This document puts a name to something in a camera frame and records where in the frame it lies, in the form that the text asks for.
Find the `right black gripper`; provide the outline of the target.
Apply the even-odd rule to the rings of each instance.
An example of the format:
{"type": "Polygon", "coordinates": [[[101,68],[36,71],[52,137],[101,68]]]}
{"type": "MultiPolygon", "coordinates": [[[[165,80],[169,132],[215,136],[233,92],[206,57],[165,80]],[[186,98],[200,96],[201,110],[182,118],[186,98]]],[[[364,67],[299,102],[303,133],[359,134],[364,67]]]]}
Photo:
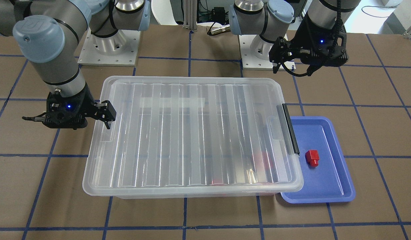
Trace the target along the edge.
{"type": "Polygon", "coordinates": [[[60,94],[49,93],[47,108],[42,122],[51,129],[82,129],[88,124],[86,118],[92,117],[102,121],[106,129],[116,120],[117,112],[109,100],[95,102],[88,85],[78,94],[61,97],[60,94]]]}

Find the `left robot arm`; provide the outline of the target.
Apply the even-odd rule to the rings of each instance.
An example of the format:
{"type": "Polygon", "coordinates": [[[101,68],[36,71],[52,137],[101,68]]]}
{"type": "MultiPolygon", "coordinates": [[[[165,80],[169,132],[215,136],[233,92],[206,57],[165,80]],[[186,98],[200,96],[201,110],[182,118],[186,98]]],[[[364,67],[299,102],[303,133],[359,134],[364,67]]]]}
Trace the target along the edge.
{"type": "Polygon", "coordinates": [[[341,67],[348,61],[344,26],[358,0],[313,0],[294,37],[286,32],[295,10],[285,0],[235,0],[229,6],[232,34],[239,37],[243,68],[285,70],[310,76],[321,67],[341,67]]]}

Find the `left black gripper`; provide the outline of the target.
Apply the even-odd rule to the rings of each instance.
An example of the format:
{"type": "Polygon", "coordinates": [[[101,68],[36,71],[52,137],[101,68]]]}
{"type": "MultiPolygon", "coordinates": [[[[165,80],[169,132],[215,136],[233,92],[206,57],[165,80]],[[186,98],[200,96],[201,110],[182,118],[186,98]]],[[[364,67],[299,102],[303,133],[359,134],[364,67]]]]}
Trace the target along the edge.
{"type": "Polygon", "coordinates": [[[294,69],[289,69],[285,62],[300,59],[303,64],[313,66],[340,67],[348,61],[346,50],[347,34],[344,26],[326,29],[315,24],[308,14],[305,15],[294,36],[294,41],[278,37],[269,51],[269,61],[273,64],[272,71],[278,72],[282,66],[289,74],[294,74],[294,69]],[[336,39],[341,39],[341,45],[336,45],[332,56],[324,63],[333,46],[333,32],[337,30],[336,39]]]}

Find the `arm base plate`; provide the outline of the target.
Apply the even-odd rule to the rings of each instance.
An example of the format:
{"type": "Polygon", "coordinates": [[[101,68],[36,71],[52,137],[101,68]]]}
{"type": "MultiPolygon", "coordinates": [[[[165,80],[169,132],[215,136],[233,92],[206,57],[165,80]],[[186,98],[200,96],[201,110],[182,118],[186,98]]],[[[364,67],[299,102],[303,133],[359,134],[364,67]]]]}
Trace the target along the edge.
{"type": "Polygon", "coordinates": [[[133,30],[119,30],[114,36],[99,38],[88,31],[78,64],[135,67],[141,33],[133,30]]]}
{"type": "Polygon", "coordinates": [[[259,35],[239,35],[239,49],[242,67],[246,70],[273,70],[268,53],[273,44],[264,41],[259,35]]]}

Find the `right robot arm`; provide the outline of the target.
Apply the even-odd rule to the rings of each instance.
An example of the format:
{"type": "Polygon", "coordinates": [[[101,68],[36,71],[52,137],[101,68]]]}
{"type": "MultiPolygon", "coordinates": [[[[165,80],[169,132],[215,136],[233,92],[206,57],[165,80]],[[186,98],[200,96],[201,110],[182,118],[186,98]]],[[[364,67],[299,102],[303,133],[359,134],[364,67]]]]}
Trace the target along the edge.
{"type": "Polygon", "coordinates": [[[87,30],[122,49],[122,30],[145,31],[150,0],[0,0],[0,36],[12,36],[49,88],[46,111],[25,121],[51,129],[83,129],[87,118],[107,129],[116,120],[108,100],[97,103],[74,58],[87,30]]]}

